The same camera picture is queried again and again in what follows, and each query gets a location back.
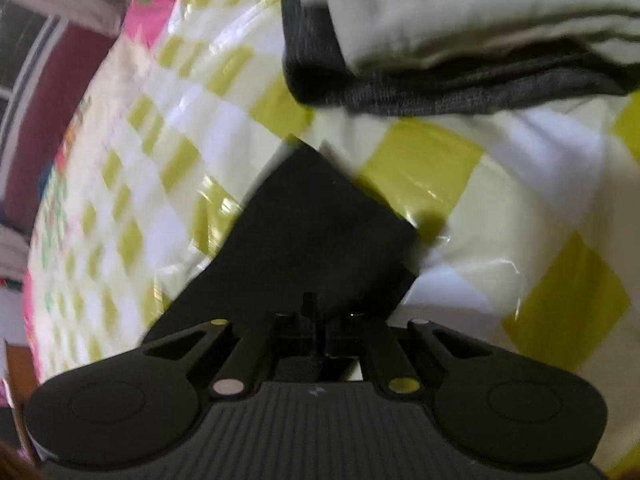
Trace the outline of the yellow checkered plastic sheet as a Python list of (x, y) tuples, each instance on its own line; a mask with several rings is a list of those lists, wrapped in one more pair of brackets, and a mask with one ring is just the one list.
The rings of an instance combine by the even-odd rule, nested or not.
[(41, 379), (136, 346), (224, 241), (287, 136), (329, 148), (412, 222), (444, 220), (393, 315), (422, 314), (593, 383), (594, 460), (639, 466), (639, 99), (388, 119), (288, 92), (280, 0), (177, 0), (90, 84), (32, 234)]

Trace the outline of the folded grey white clothes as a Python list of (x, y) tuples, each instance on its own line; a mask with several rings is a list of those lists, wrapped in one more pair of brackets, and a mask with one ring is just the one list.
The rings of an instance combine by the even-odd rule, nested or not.
[(281, 0), (297, 102), (490, 114), (639, 85), (639, 0)]

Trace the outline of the window with metal grille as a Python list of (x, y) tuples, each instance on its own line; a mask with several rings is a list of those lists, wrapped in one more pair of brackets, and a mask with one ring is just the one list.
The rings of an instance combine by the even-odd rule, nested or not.
[(28, 104), (66, 27), (58, 16), (1, 0), (1, 188), (9, 180)]

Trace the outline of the black pants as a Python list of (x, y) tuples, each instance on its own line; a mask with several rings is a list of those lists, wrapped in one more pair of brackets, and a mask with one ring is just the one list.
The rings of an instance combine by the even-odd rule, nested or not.
[(287, 140), (218, 249), (144, 336), (147, 344), (215, 318), (285, 316), (327, 354), (352, 353), (416, 274), (416, 228), (314, 148)]

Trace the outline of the floral pink bedspread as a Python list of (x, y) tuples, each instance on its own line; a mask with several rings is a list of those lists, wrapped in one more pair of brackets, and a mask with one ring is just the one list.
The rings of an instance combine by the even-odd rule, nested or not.
[(24, 318), (38, 382), (128, 347), (150, 285), (134, 218), (127, 115), (141, 96), (176, 0), (130, 0), (124, 28), (82, 97), (55, 155), (32, 231)]

